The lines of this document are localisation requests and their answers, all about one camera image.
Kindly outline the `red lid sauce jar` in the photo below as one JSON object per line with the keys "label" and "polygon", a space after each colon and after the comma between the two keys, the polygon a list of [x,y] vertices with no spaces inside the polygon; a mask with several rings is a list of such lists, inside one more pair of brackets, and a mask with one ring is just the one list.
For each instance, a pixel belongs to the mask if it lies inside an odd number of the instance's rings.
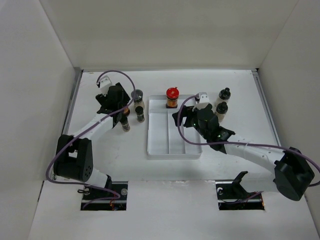
{"label": "red lid sauce jar", "polygon": [[130,109],[128,108],[128,107],[126,107],[124,110],[123,110],[123,115],[125,116],[125,117],[127,117],[127,116],[129,116],[130,115]]}
{"label": "red lid sauce jar", "polygon": [[166,108],[175,109],[178,107],[180,92],[177,87],[170,87],[166,90]]}

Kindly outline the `clear cap salt grinder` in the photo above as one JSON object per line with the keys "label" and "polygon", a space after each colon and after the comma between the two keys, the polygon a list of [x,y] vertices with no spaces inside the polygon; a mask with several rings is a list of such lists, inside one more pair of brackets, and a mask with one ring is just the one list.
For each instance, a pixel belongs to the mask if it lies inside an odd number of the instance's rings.
{"label": "clear cap salt grinder", "polygon": [[144,93],[140,89],[136,89],[131,92],[131,97],[133,99],[134,109],[136,109],[137,107],[142,107],[143,109],[145,109],[145,103],[143,100],[143,96],[144,96]]}

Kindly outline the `black cap spice bottle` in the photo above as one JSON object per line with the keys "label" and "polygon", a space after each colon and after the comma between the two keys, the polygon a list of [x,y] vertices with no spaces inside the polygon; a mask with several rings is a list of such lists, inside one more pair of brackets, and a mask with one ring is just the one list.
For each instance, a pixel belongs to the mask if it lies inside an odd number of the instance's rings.
{"label": "black cap spice bottle", "polygon": [[137,116],[137,121],[140,123],[143,123],[145,121],[145,116],[144,116],[144,108],[141,106],[137,106],[135,108],[135,113]]}

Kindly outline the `black cap brown granule dispenser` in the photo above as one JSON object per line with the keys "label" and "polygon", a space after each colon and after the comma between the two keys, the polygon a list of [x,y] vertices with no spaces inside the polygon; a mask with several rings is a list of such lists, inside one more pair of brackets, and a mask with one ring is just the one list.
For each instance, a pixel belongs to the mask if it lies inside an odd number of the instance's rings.
{"label": "black cap brown granule dispenser", "polygon": [[218,118],[218,122],[221,123],[228,112],[228,105],[225,101],[219,103],[215,108],[215,115]]}

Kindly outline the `black cap white powder dispenser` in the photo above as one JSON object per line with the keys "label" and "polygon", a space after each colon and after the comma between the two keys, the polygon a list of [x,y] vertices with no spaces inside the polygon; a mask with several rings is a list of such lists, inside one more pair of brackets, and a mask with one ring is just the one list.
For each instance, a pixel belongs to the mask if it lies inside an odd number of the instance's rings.
{"label": "black cap white powder dispenser", "polygon": [[231,91],[230,91],[230,89],[228,87],[222,89],[219,92],[219,95],[218,95],[218,100],[219,101],[227,103],[230,98],[231,98]]}

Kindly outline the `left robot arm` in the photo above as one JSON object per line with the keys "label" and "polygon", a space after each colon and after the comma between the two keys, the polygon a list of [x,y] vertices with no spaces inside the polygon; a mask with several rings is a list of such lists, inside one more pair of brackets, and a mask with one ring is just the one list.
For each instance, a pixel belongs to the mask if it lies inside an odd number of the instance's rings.
{"label": "left robot arm", "polygon": [[124,107],[131,99],[119,82],[108,83],[95,98],[100,104],[95,117],[76,133],[59,137],[53,173],[93,186],[96,195],[105,200],[112,195],[112,179],[94,167],[93,144],[119,122],[124,122]]}

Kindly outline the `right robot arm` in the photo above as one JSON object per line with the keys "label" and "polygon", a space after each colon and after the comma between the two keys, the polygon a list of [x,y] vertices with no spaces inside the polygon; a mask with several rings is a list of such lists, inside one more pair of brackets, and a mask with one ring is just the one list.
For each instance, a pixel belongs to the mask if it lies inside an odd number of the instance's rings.
{"label": "right robot arm", "polygon": [[307,188],[312,187],[315,174],[311,161],[298,149],[250,143],[222,127],[210,105],[202,109],[183,105],[172,117],[177,128],[194,128],[213,150],[247,160],[268,171],[260,176],[241,171],[231,183],[220,186],[219,192],[230,192],[236,199],[250,198],[258,192],[278,192],[297,202]]}

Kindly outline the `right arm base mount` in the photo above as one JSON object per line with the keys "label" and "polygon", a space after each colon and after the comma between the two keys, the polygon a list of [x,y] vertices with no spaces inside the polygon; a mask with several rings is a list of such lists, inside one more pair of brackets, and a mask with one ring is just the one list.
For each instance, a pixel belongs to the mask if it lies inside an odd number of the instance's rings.
{"label": "right arm base mount", "polygon": [[265,210],[262,192],[248,192],[241,186],[246,174],[248,171],[242,171],[234,179],[215,182],[220,211]]}

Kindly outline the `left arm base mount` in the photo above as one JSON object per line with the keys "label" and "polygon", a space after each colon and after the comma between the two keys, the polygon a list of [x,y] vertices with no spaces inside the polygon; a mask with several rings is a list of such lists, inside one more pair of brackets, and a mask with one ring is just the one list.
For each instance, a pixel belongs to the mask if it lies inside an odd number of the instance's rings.
{"label": "left arm base mount", "polygon": [[84,187],[77,192],[82,194],[80,210],[81,211],[126,211],[128,197],[128,181],[116,181],[112,183],[111,190],[119,194]]}

